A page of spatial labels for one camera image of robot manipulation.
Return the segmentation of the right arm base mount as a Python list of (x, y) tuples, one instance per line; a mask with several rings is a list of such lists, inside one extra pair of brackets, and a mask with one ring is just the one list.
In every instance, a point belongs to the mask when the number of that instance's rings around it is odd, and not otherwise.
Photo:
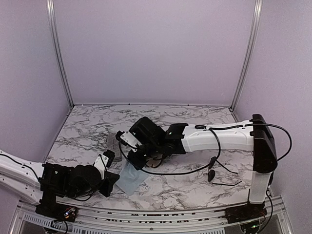
[(250, 219), (264, 217), (267, 215), (265, 204), (251, 204), (247, 203), (241, 206), (235, 206), (225, 209), (225, 218), (229, 224), (236, 222), (243, 222)]

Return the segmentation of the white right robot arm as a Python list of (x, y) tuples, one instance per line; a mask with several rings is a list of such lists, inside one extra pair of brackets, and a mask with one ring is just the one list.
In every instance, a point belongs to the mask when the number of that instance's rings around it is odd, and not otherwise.
[(182, 155), (204, 150), (243, 150), (253, 152), (253, 174), (248, 203), (242, 215), (252, 218), (260, 211), (272, 173), (277, 168), (274, 137), (260, 114), (234, 124), (195, 125), (175, 123), (163, 130), (148, 117), (140, 118), (121, 134), (121, 142), (131, 147), (128, 159), (138, 168), (154, 154)]

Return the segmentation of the aluminium front rail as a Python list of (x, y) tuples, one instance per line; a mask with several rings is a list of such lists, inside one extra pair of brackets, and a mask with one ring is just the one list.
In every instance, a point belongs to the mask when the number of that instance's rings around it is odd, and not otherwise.
[(229, 211), (237, 205), (195, 210), (140, 211), (76, 206), (74, 222), (56, 222), (20, 201), (10, 234), (292, 234), (280, 196), (265, 201), (266, 215), (240, 220)]

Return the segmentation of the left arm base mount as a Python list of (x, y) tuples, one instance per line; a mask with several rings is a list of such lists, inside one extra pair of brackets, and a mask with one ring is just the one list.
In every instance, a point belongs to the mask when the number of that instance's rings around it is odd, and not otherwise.
[(77, 217), (78, 208), (57, 203), (55, 194), (44, 193), (39, 200), (39, 205), (36, 206), (35, 212), (59, 221), (74, 222)]

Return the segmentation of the light blue cloth front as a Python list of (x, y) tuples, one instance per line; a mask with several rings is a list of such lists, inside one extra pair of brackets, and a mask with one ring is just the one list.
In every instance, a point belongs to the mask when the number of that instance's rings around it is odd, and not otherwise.
[(116, 185), (127, 195), (133, 195), (149, 175), (141, 170), (136, 170), (128, 161), (119, 173)]

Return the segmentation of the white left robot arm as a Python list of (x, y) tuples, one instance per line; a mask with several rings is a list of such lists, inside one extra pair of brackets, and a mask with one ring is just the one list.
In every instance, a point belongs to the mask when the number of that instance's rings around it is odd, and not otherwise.
[(109, 197), (120, 176), (109, 172), (115, 154), (99, 154), (92, 165), (62, 166), (32, 162), (1, 151), (0, 182), (31, 204), (39, 204), (44, 195), (87, 201), (99, 192)]

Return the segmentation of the black glasses case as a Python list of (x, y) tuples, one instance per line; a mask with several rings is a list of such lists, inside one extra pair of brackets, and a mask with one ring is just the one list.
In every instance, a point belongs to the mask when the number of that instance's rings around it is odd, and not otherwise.
[(163, 160), (165, 159), (165, 157), (163, 156), (158, 156), (158, 157), (150, 157), (146, 160), (146, 164), (145, 167), (147, 168), (157, 168), (159, 167)]

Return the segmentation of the aluminium frame post right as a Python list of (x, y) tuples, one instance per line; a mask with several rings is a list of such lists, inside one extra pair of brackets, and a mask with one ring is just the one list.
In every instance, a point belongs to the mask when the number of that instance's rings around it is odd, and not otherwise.
[(234, 96), (233, 96), (233, 99), (232, 99), (232, 102), (230, 105), (230, 109), (232, 112), (234, 112), (238, 106), (238, 102), (239, 102), (240, 96), (241, 96), (242, 91), (243, 91), (244, 83), (245, 83), (246, 78), (247, 78), (247, 73), (248, 73), (248, 69), (250, 66), (250, 61), (251, 61), (251, 58), (253, 55), (253, 51), (255, 48), (256, 38), (258, 35), (259, 26), (260, 26), (262, 7), (263, 7), (263, 1), (262, 0), (255, 0), (254, 1), (253, 17), (252, 17), (252, 22), (251, 22), (249, 39), (248, 39), (248, 43), (247, 43), (247, 49), (246, 49), (246, 53), (244, 56), (242, 68), (240, 71), (238, 83), (237, 83), (237, 86), (236, 86), (236, 89), (234, 92)]

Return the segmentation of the aluminium frame post left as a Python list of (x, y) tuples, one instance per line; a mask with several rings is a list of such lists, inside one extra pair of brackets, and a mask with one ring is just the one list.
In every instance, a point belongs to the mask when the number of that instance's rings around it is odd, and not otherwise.
[(60, 73), (61, 82), (64, 88), (64, 92), (67, 98), (68, 105), (70, 109), (73, 109), (75, 105), (74, 105), (73, 97), (72, 97), (71, 90), (69, 87), (69, 82), (67, 79), (67, 74), (65, 71), (64, 61), (62, 57), (54, 1), (47, 0), (46, 3), (47, 3), (47, 12), (48, 12), (48, 19), (49, 19), (49, 24), (50, 24), (52, 42), (53, 42), (53, 47), (54, 47), (54, 51), (56, 55), (56, 61), (58, 64), (58, 70)]

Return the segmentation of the black rimless sunglasses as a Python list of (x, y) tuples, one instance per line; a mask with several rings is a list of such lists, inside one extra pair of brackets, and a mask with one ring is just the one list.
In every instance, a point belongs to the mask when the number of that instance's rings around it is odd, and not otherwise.
[(208, 165), (208, 174), (207, 174), (207, 179), (208, 179), (208, 182), (213, 184), (213, 185), (220, 185), (220, 186), (227, 186), (227, 187), (234, 187), (238, 184), (240, 184), (242, 181), (239, 181), (235, 184), (225, 184), (225, 183), (215, 183), (213, 182), (213, 179), (215, 178), (215, 170), (213, 170), (213, 166), (214, 164), (217, 163), (219, 164), (219, 166), (221, 166), (223, 169), (225, 169), (226, 171), (232, 173), (232, 174), (238, 174), (236, 172), (233, 172), (233, 171), (230, 171), (228, 168), (226, 168), (224, 165), (222, 165), (218, 160), (217, 160), (217, 157), (214, 156), (211, 158), (210, 162), (209, 162), (209, 165)]

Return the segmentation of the aluminium frame post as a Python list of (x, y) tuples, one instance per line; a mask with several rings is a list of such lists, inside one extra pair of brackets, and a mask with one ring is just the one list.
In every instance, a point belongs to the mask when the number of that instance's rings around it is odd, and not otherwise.
[(263, 7), (263, 1), (262, 0), (255, 0), (254, 1), (253, 17), (252, 17), (252, 22), (251, 22), (249, 39), (248, 39), (248, 43), (247, 43), (247, 49), (246, 49), (246, 53), (244, 56), (242, 68), (240, 71), (238, 83), (237, 83), (237, 86), (236, 86), (236, 89), (234, 92), (234, 96), (233, 96), (233, 99), (232, 99), (232, 102), (230, 105), (230, 109), (232, 112), (234, 112), (238, 106), (238, 102), (239, 102), (240, 96), (241, 96), (242, 91), (243, 91), (244, 83), (245, 83), (246, 78), (247, 78), (247, 73), (248, 73), (248, 69), (250, 66), (250, 61), (251, 61), (251, 58), (253, 55), (253, 51), (255, 48), (256, 38), (258, 35), (259, 26), (260, 26), (262, 7)]
[(73, 97), (72, 97), (71, 90), (69, 87), (69, 82), (67, 79), (67, 74), (65, 71), (64, 61), (62, 57), (54, 1), (47, 0), (46, 3), (47, 3), (47, 12), (48, 12), (48, 19), (49, 19), (49, 24), (50, 24), (52, 42), (53, 42), (53, 47), (54, 47), (54, 51), (56, 55), (56, 61), (58, 64), (58, 70), (60, 73), (61, 82), (64, 88), (64, 92), (67, 98), (68, 105), (70, 109), (73, 109), (75, 105), (74, 105)]

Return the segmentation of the grey marbled glasses case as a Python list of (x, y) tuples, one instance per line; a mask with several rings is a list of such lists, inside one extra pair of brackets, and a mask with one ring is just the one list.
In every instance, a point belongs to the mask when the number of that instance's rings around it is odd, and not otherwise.
[(122, 161), (122, 156), (120, 154), (120, 150), (118, 147), (118, 141), (116, 140), (115, 134), (109, 134), (107, 136), (107, 147), (109, 150), (115, 153), (115, 158), (113, 162), (120, 162)]

